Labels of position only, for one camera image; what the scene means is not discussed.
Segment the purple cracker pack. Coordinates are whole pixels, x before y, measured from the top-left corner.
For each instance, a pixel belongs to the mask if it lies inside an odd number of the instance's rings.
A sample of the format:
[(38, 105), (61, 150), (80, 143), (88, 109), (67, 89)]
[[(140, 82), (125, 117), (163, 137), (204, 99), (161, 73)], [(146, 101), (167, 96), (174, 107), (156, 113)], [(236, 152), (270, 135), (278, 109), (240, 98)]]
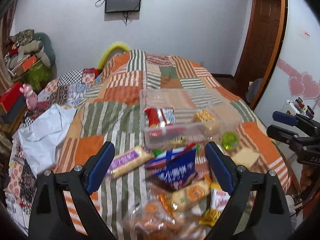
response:
[(136, 146), (114, 157), (106, 173), (112, 179), (117, 179), (152, 160), (155, 155), (145, 147)]

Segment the wooden door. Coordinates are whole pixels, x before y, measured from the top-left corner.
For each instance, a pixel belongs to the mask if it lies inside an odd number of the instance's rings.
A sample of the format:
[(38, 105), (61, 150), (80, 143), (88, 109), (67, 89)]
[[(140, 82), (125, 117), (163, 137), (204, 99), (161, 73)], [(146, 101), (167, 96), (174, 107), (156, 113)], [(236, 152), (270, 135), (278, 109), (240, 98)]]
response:
[(245, 45), (234, 76), (241, 97), (256, 103), (274, 63), (281, 28), (281, 0), (253, 0)]

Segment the blue snack bag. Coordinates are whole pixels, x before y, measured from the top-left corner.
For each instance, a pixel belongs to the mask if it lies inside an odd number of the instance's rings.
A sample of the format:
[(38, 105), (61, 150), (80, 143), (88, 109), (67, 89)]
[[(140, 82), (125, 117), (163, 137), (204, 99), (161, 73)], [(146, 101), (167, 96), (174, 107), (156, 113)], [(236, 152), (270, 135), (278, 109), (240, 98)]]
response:
[(196, 175), (198, 151), (197, 144), (166, 150), (147, 162), (145, 168), (151, 172), (152, 179), (173, 190), (180, 190), (190, 184)]

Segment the yellow hoop behind bed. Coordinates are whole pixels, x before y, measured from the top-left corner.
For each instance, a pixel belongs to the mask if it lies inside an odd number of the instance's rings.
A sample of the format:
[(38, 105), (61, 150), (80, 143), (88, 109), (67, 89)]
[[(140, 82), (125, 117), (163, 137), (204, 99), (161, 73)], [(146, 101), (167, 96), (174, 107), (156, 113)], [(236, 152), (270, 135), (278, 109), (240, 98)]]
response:
[(97, 70), (103, 70), (104, 65), (108, 62), (108, 60), (111, 58), (111, 56), (118, 50), (128, 52), (131, 50), (130, 46), (127, 45), (125, 42), (114, 42), (112, 43), (107, 50), (102, 55), (101, 59), (99, 60), (99, 63), (96, 67)]

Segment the red white snack bag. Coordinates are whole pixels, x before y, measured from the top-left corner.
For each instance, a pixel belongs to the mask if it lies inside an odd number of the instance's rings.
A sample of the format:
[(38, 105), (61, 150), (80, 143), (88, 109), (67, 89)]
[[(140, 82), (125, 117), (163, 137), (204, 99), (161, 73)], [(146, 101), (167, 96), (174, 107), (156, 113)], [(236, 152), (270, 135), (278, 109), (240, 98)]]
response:
[(176, 123), (173, 108), (145, 108), (144, 113), (148, 119), (148, 127), (165, 127)]

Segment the fried buns clear bag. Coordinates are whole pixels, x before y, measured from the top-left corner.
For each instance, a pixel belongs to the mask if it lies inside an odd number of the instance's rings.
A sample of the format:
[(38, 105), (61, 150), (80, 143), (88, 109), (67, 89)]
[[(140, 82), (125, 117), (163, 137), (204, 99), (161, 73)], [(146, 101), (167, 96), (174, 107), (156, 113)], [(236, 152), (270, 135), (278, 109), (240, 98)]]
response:
[(123, 219), (123, 228), (144, 239), (175, 239), (182, 231), (168, 209), (157, 199), (139, 203)]

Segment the round cookie pack orange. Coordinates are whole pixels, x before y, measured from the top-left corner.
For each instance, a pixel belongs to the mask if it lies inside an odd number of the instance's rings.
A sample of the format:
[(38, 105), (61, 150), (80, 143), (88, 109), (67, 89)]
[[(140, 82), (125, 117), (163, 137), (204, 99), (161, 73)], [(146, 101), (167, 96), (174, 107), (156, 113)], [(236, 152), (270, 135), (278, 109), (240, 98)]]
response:
[(207, 180), (201, 180), (181, 190), (173, 192), (170, 204), (174, 211), (184, 212), (191, 209), (209, 194), (210, 183)]

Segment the orange cracker pack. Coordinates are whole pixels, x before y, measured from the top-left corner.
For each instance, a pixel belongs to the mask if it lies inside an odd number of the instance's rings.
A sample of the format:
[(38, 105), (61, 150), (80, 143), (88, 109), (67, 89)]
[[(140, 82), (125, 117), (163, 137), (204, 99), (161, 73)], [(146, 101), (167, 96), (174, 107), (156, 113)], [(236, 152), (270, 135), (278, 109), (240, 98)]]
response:
[(192, 122), (212, 122), (215, 117), (208, 110), (203, 109), (193, 115)]

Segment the small black wall monitor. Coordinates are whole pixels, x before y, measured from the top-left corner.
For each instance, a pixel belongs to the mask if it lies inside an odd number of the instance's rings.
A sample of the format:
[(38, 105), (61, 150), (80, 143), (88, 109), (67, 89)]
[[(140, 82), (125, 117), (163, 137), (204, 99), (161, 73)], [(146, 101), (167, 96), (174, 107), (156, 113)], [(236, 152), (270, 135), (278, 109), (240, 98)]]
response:
[(105, 0), (105, 13), (140, 11), (141, 0)]

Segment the clear plastic storage bin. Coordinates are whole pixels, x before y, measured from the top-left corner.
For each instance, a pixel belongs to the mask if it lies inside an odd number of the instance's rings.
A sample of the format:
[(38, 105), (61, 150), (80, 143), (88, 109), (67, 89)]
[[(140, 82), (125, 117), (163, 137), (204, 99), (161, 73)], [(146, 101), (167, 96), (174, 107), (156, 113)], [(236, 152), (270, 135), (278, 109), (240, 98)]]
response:
[[(204, 142), (235, 131), (242, 116), (215, 89), (143, 89), (140, 99), (140, 130), (144, 145), (157, 149), (183, 137), (188, 142)], [(173, 108), (176, 123), (165, 127), (148, 127), (145, 108)], [(192, 122), (193, 115), (203, 109), (215, 117), (212, 122)]]

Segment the green patterned box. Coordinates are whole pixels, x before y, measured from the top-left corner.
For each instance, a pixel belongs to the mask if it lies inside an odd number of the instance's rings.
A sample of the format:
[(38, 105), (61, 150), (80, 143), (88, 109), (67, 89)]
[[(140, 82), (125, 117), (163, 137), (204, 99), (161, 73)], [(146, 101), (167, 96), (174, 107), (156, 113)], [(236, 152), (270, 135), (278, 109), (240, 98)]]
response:
[(53, 72), (46, 67), (41, 60), (37, 61), (28, 69), (25, 76), (25, 83), (30, 84), (36, 93), (43, 90), (52, 79)]

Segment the green jelly cup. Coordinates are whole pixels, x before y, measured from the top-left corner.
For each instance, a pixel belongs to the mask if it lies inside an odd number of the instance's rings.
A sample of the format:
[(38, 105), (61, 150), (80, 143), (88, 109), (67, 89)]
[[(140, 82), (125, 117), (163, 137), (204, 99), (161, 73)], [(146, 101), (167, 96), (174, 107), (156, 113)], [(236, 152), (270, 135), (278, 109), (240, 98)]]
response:
[(228, 151), (235, 150), (239, 143), (239, 136), (235, 131), (225, 132), (221, 137), (221, 146)]

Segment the wafer sandwich pack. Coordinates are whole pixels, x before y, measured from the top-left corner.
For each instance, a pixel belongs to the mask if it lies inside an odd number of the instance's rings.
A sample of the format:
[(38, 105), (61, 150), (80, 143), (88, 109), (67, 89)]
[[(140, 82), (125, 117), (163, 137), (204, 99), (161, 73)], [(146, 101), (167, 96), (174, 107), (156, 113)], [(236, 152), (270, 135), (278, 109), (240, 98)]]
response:
[(232, 161), (235, 165), (242, 165), (247, 169), (251, 168), (259, 159), (260, 153), (251, 149), (244, 147), (234, 156), (232, 156)]

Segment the yellow white chips bag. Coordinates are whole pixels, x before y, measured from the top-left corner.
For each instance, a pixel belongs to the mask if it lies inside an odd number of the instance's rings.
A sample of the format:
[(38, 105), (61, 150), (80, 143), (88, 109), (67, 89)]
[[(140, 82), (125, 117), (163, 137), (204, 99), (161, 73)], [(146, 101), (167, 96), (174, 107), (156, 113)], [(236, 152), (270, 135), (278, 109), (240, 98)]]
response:
[(199, 224), (213, 227), (225, 209), (230, 195), (223, 191), (218, 183), (211, 183), (210, 197), (210, 207), (203, 213)]

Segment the patchwork striped bed quilt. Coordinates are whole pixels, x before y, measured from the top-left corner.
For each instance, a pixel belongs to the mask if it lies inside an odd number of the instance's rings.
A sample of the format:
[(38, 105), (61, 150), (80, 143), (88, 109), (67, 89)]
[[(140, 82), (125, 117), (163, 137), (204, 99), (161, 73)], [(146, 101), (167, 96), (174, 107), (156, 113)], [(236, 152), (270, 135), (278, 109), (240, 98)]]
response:
[(37, 97), (12, 153), (13, 239), (287, 239), (289, 174), (198, 64), (131, 50)]

